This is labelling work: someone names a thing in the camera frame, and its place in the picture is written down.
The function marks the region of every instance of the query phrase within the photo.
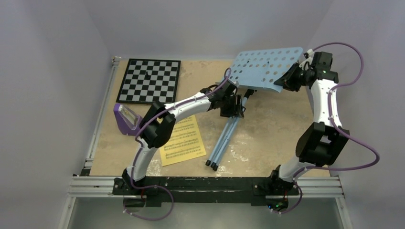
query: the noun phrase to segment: purple object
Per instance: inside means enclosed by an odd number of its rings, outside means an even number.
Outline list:
[[[142,118],[129,107],[123,104],[115,104],[114,116],[117,121],[118,129],[123,135],[135,136],[139,131],[139,124]]]

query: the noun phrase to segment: purple gripper part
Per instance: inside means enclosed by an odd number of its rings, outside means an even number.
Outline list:
[[[124,115],[119,111],[119,108],[128,110],[135,116],[135,123],[131,123]],[[115,104],[114,105],[114,116],[117,121],[118,129],[121,131],[123,135],[130,135],[135,136],[135,134],[139,131],[140,127],[139,124],[142,121],[142,117],[135,112],[133,112],[129,107],[123,104]]]

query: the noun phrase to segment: wooden tabletop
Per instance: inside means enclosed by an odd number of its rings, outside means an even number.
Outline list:
[[[232,61],[182,61],[176,100],[188,98],[200,89],[220,81]],[[128,60],[122,60],[112,85],[111,96],[103,120],[91,176],[120,176],[132,163],[137,142],[118,130],[113,106],[124,77]],[[144,115],[149,105],[128,104]],[[148,176],[258,177],[269,176],[271,170],[295,155],[299,137],[312,123],[312,111],[305,90],[281,93],[258,91],[246,102],[245,118],[240,120],[229,147],[214,172],[205,166],[227,118],[219,110],[196,115],[206,156],[177,164],[161,166],[159,151],[153,157]],[[312,170],[305,176],[325,177],[328,171]]]

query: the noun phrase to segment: light blue perforated plate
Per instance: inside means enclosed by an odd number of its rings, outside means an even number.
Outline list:
[[[301,47],[240,52],[231,65],[230,79],[238,81],[240,88],[281,92],[283,87],[274,85],[274,81],[283,76],[301,53]]]

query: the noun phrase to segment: gray wall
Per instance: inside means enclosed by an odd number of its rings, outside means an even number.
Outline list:
[[[341,172],[354,228],[403,228],[405,222],[404,99],[405,1],[335,0],[309,47],[348,42],[363,53],[363,77],[352,87],[339,89],[338,108],[343,127],[381,153],[374,167]],[[333,52],[333,69],[341,82],[359,70],[359,59],[349,48]],[[349,142],[335,167],[371,162],[373,154]]]
[[[55,228],[110,55],[80,0],[0,1],[0,228]]]
[[[84,0],[113,55],[233,58],[307,46],[332,0]]]

